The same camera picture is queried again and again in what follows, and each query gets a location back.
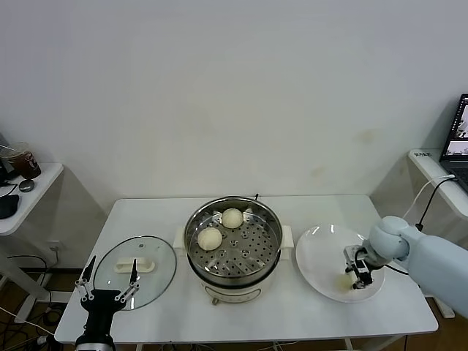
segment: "cup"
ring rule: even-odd
[[[29,150],[28,143],[14,143],[9,148],[1,148],[0,157],[7,160],[20,176],[25,179],[34,179],[41,174],[34,155]]]

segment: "white plate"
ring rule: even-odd
[[[343,286],[346,260],[343,249],[359,245],[365,238],[345,227],[320,225],[307,230],[298,241],[295,256],[306,281],[319,293],[336,301],[360,302],[377,294],[383,286],[383,269],[372,272],[374,282],[361,290]]]

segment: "desk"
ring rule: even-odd
[[[41,174],[34,179],[34,183],[36,184],[34,189],[30,192],[20,192],[18,188],[16,188],[12,193],[20,195],[18,211],[9,218],[0,219],[0,237],[12,235],[20,227],[64,169],[64,166],[60,163],[41,163],[39,166],[41,167]],[[19,184],[23,180],[23,177],[18,176],[12,179],[10,183]],[[41,284],[31,279],[26,273],[19,269],[11,260],[8,260],[2,252],[0,252],[0,272],[3,275],[0,281],[0,288],[9,279],[30,294],[18,312],[18,318],[15,319],[16,322],[21,322],[28,317],[36,299],[42,302],[49,301],[49,292],[42,286],[47,284],[50,274],[46,274],[44,279],[42,279],[42,275],[39,277],[38,282],[42,282],[41,286]],[[67,302],[69,298],[69,293],[67,292],[52,292],[51,294],[51,299],[54,302]]]
[[[408,157],[429,180],[448,174],[439,163],[441,152],[440,149],[415,149],[409,152]],[[442,179],[434,181],[434,185],[440,181]],[[468,219],[468,194],[458,184],[445,182],[439,187],[439,194],[458,216]]]
[[[137,235],[155,235],[172,243],[176,230],[209,200],[118,200],[91,257],[96,255],[98,263],[115,245]],[[306,229],[330,222],[367,236],[369,228],[380,219],[365,195],[261,197],[259,200],[271,207],[282,224],[291,226],[295,242]],[[382,290],[372,299],[339,303],[308,285],[293,258],[278,264],[271,288],[258,299],[213,306],[187,260],[178,257],[177,271],[168,289],[149,305],[118,312],[111,335],[116,344],[385,336],[383,343],[367,347],[380,350],[405,334],[435,331],[437,321],[416,283],[408,276],[385,269]],[[56,339],[63,343],[75,342],[83,332],[86,317],[75,290],[56,330]]]

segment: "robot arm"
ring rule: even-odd
[[[443,238],[419,232],[401,218],[388,216],[371,229],[362,246],[344,249],[355,289],[371,284],[371,272],[395,261],[421,288],[468,317],[468,251]]]
[[[113,315],[122,310],[140,288],[137,284],[137,260],[133,261],[132,274],[128,288],[119,290],[91,289],[89,280],[96,256],[84,269],[82,277],[75,282],[81,296],[81,306],[88,312],[85,330],[76,343],[76,350],[115,351],[116,347],[110,336]]]

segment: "computer mouse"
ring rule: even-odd
[[[7,195],[0,197],[0,219],[13,216],[18,210],[20,195]]]
[[[25,181],[22,181],[20,185],[18,186],[20,192],[30,192],[32,189],[34,189],[34,186],[36,184],[34,181],[31,179],[26,179]]]

